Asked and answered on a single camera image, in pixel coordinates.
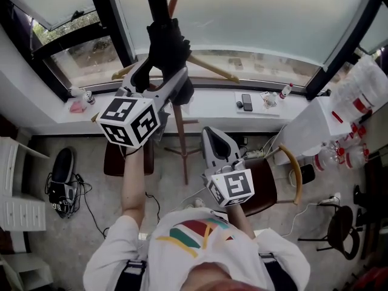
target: black strap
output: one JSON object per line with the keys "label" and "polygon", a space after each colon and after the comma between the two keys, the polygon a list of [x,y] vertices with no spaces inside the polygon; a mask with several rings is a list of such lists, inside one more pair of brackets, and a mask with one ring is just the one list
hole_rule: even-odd
{"label": "black strap", "polygon": [[143,274],[146,270],[147,262],[141,260],[129,260],[122,270],[115,291],[128,290],[140,291]]}
{"label": "black strap", "polygon": [[298,291],[295,282],[293,282],[290,275],[281,268],[279,262],[275,259],[272,253],[259,253],[259,256],[267,268],[273,286],[275,287],[275,291]]}

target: white shoe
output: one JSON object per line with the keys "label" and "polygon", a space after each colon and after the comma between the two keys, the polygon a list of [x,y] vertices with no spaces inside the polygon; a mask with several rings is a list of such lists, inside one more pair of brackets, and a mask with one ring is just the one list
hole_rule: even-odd
{"label": "white shoe", "polygon": [[205,202],[203,201],[202,198],[197,197],[194,200],[194,208],[203,208],[206,207]]}

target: forearm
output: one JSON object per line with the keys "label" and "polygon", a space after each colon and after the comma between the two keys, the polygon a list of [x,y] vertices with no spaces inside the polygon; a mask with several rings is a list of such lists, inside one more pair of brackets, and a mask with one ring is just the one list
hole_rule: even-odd
{"label": "forearm", "polygon": [[233,224],[239,230],[242,230],[251,239],[254,239],[255,233],[250,225],[245,213],[240,205],[233,205],[226,207],[226,213],[228,214],[229,223]]}
{"label": "forearm", "polygon": [[139,227],[144,217],[146,191],[144,184],[143,148],[125,158],[124,182],[121,190],[122,214],[129,215]]}

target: green foliage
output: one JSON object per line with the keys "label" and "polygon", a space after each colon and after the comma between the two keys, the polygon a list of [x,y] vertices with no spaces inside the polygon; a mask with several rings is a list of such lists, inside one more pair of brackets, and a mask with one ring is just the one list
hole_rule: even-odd
{"label": "green foliage", "polygon": [[42,45],[45,45],[60,36],[66,35],[69,32],[80,29],[81,27],[88,26],[99,22],[97,12],[91,12],[80,18],[75,19],[72,22],[68,22],[53,31],[48,31],[40,23],[34,20],[33,22],[33,31],[35,32],[38,39],[42,42]]}

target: white cube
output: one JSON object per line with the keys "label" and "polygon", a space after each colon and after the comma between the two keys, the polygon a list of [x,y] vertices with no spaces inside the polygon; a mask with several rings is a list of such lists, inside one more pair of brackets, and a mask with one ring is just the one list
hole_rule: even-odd
{"label": "white cube", "polygon": [[241,204],[255,194],[250,169],[212,175],[207,188],[221,207]]}
{"label": "white cube", "polygon": [[160,126],[155,103],[149,98],[115,97],[96,122],[109,142],[135,149]]}

